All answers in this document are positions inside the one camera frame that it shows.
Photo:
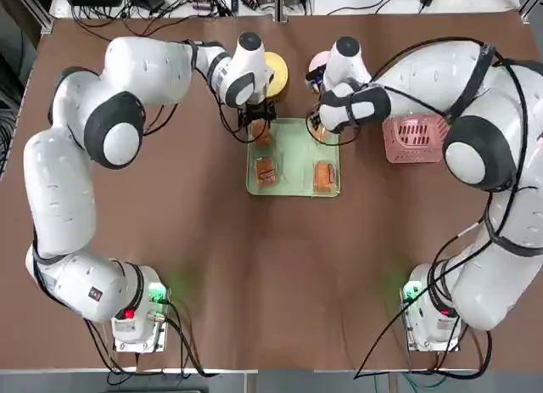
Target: pink basket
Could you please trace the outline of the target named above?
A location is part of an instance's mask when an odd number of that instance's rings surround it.
[[[384,148],[392,164],[439,162],[449,125],[438,115],[390,117],[383,123]]]

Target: transparent tray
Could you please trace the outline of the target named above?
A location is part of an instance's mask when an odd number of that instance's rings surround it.
[[[267,146],[258,143],[248,145],[247,190],[253,195],[312,196],[333,198],[341,189],[339,171],[339,147],[319,144],[308,133],[305,119],[277,119],[270,126],[271,142]],[[339,136],[332,135],[327,143],[337,143]],[[261,186],[256,180],[255,163],[258,159],[272,157],[275,161],[277,180],[269,186]],[[314,189],[315,164],[326,161],[333,165],[335,185],[327,192]]]

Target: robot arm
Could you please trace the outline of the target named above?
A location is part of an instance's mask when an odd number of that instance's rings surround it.
[[[410,280],[420,284],[420,289],[427,287],[431,276],[437,278],[489,241],[489,233],[501,224],[511,195],[521,148],[522,111],[512,78],[503,66],[490,66],[492,56],[491,47],[446,42],[405,56],[375,81],[361,83],[349,72],[339,72],[340,77],[334,79],[327,76],[334,72],[328,67],[322,78],[335,83],[322,84],[314,116],[330,132],[367,122],[382,123],[389,116],[429,112],[401,94],[407,93],[448,115],[451,129],[443,152],[451,173],[469,186],[495,192],[488,221],[472,245],[434,270],[428,264],[415,268]],[[343,63],[352,61],[346,58]],[[477,257],[447,274],[445,281],[437,283],[439,292],[434,296],[426,293],[409,308],[412,350],[444,350],[457,315],[474,328],[494,328],[543,263],[543,65],[517,62],[512,68],[523,88],[529,115],[528,148],[519,183],[522,190],[515,197],[501,238],[493,239]],[[460,327],[455,333],[457,338]]]
[[[197,66],[230,107],[257,105],[266,96],[271,73],[256,34],[243,34],[233,57],[218,43],[117,38],[100,75],[77,67],[63,72],[49,110],[51,128],[25,146],[35,226],[29,273],[84,318],[112,319],[115,338],[126,344],[156,332],[148,314],[157,289],[165,297],[164,287],[152,268],[108,261],[89,249],[96,230],[91,160],[109,169],[130,165],[142,145],[145,106],[180,103]]]

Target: floor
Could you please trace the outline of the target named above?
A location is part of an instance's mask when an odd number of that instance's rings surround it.
[[[435,379],[419,379],[419,384],[432,384]],[[488,372],[484,377],[474,381],[447,381],[439,388],[440,393],[535,393],[540,392],[543,374],[534,373],[494,373]],[[400,393],[416,393],[413,388],[398,376]],[[152,376],[134,378],[122,385],[122,391],[179,391],[199,390],[211,393],[244,393],[244,376],[242,374],[221,375],[210,380],[196,376],[185,380],[179,387],[175,376],[165,378]],[[119,388],[108,387],[105,373],[41,373],[0,375],[0,392],[40,392],[40,393],[99,393],[118,391]],[[264,371],[256,376],[258,393],[358,393],[389,392],[389,381],[386,376],[377,380],[377,389],[373,377],[353,382],[352,373],[313,373],[311,371],[277,370]]]

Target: table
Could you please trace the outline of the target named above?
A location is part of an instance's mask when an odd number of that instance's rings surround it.
[[[131,26],[145,24],[134,20]],[[188,20],[165,28],[165,40],[218,40],[235,48],[238,34],[255,31],[281,54],[290,82],[280,116],[304,117],[316,97],[304,88],[311,57],[341,35],[363,44],[375,71],[393,53],[445,34],[493,42],[517,59],[539,57],[518,13],[294,17]],[[106,36],[127,35],[122,24]],[[0,369],[102,368],[83,321],[55,305],[25,271],[31,214],[23,181],[28,138],[48,128],[57,75],[66,66],[100,71],[106,44],[71,20],[44,36],[25,95],[4,179],[0,184]],[[395,313],[398,289],[418,262],[431,261],[454,233],[479,217],[485,195],[457,182],[443,163],[389,164],[380,126],[364,128],[341,149],[342,194],[335,199],[268,198],[245,190],[246,148],[222,129],[206,85],[194,77],[166,129],[146,138],[130,167],[93,167],[100,255],[149,264],[181,295],[207,368],[348,369],[358,366]],[[154,117],[153,109],[148,118]],[[184,287],[178,286],[184,278]],[[492,367],[542,369],[538,276],[495,330]],[[164,354],[142,357],[141,368],[178,368],[178,341]],[[477,368],[471,344],[448,356],[448,368]],[[125,358],[126,363],[132,357]],[[420,358],[422,365],[428,357]],[[392,333],[368,369],[406,368]]]
[[[378,3],[380,0],[311,0],[311,7],[308,7],[308,14],[325,15],[337,8],[342,7],[367,7]],[[173,0],[166,0],[166,3],[172,3]],[[423,14],[444,14],[444,13],[486,13],[501,12],[520,7],[518,0],[434,0],[433,4],[423,10]],[[335,14],[374,14],[377,7],[368,9],[342,9]],[[391,0],[383,7],[380,14],[416,14],[420,9],[418,0]],[[113,15],[119,11],[114,8]],[[239,15],[263,15],[271,14],[272,9],[263,9],[253,11],[250,8],[239,4]],[[66,0],[53,0],[49,13],[55,18],[72,18],[71,7]],[[142,15],[147,18],[148,11],[141,9]],[[189,15],[195,15],[197,11],[190,4],[176,9],[171,18],[183,18]],[[304,15],[301,6],[286,7],[286,15]]]

